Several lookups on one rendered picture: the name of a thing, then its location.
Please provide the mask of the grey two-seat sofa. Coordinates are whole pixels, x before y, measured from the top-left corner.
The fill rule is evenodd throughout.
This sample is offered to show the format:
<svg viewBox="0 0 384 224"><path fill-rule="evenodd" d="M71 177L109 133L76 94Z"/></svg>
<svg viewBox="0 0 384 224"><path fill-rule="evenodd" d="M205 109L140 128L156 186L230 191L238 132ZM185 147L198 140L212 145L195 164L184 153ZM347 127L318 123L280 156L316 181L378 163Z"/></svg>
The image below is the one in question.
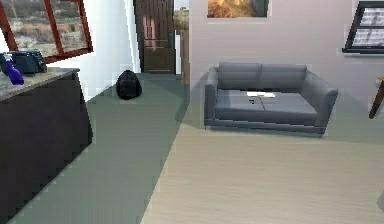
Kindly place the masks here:
<svg viewBox="0 0 384 224"><path fill-rule="evenodd" d="M276 97L248 97L247 91ZM305 65L221 62L207 72L204 124L322 135L337 96Z"/></svg>

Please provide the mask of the black garbage bag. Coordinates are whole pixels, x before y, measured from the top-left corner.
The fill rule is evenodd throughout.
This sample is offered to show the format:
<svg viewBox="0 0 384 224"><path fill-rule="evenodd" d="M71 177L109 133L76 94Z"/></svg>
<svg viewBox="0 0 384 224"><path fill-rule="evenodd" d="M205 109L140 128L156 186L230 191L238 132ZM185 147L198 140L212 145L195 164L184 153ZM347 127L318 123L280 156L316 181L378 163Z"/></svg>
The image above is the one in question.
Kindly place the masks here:
<svg viewBox="0 0 384 224"><path fill-rule="evenodd" d="M142 94L142 86L134 72L125 70L118 77L116 93L123 100L130 100Z"/></svg>

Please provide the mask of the white paper sheet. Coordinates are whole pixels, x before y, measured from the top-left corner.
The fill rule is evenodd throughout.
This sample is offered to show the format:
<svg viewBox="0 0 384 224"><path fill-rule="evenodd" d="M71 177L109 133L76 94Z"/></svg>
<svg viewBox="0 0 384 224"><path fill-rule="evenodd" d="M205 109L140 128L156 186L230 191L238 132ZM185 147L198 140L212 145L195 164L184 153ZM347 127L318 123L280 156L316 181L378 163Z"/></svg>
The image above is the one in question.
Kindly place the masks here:
<svg viewBox="0 0 384 224"><path fill-rule="evenodd" d="M273 92L247 91L246 95L248 97L265 97L265 98L275 98L276 97L276 95Z"/></svg>

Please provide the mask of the dark brown wooden door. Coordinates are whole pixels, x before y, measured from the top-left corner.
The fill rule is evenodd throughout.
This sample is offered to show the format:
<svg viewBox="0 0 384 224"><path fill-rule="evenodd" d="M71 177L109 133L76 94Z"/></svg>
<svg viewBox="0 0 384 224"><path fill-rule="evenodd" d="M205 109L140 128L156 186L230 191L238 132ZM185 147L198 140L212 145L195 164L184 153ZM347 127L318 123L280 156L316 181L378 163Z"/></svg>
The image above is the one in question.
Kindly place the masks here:
<svg viewBox="0 0 384 224"><path fill-rule="evenodd" d="M140 68L175 74L174 0L133 0Z"/></svg>

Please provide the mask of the dark cabinet with marble top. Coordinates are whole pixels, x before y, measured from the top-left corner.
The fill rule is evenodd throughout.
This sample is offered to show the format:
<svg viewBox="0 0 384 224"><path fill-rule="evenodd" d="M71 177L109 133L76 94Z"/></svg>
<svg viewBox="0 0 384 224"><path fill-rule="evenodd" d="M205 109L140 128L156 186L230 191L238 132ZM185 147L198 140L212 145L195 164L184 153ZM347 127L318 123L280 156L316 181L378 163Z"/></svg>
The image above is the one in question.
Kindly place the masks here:
<svg viewBox="0 0 384 224"><path fill-rule="evenodd" d="M0 224L92 143L77 68L50 68L0 87Z"/></svg>

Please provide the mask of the red framed window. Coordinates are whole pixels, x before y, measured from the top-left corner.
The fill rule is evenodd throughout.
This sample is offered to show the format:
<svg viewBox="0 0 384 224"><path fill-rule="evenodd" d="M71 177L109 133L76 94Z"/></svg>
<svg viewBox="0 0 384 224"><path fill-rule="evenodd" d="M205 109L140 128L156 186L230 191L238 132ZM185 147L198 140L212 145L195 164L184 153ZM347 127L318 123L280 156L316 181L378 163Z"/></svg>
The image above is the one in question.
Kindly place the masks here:
<svg viewBox="0 0 384 224"><path fill-rule="evenodd" d="M93 51L84 0L0 0L10 51L38 51L46 63Z"/></svg>

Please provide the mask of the black toaster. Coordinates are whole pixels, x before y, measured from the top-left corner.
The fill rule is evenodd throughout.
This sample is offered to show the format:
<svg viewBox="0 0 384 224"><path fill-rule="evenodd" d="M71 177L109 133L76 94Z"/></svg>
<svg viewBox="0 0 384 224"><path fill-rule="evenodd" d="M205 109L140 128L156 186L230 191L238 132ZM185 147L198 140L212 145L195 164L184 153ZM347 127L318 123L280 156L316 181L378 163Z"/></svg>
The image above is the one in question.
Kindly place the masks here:
<svg viewBox="0 0 384 224"><path fill-rule="evenodd" d="M47 66L40 51L10 51L12 63L23 75L45 73Z"/></svg>

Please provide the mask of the purple spray bottle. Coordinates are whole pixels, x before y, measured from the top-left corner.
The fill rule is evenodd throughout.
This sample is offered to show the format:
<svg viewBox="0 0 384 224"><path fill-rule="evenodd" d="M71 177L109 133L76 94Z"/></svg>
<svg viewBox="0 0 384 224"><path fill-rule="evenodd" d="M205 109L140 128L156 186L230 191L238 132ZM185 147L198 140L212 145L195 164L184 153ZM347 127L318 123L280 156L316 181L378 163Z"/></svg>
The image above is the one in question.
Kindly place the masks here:
<svg viewBox="0 0 384 224"><path fill-rule="evenodd" d="M23 85L24 79L21 72L13 65L12 55L3 54L2 59L5 66L5 72L8 75L11 83L13 85Z"/></svg>

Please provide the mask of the orange framed wall picture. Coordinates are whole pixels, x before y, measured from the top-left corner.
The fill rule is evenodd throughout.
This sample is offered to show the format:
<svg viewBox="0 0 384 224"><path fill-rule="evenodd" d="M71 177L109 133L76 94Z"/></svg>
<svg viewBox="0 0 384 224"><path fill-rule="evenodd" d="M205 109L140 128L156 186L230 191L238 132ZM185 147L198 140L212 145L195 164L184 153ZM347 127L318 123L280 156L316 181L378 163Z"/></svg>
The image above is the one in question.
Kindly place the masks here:
<svg viewBox="0 0 384 224"><path fill-rule="evenodd" d="M207 0L208 18L266 17L269 0Z"/></svg>

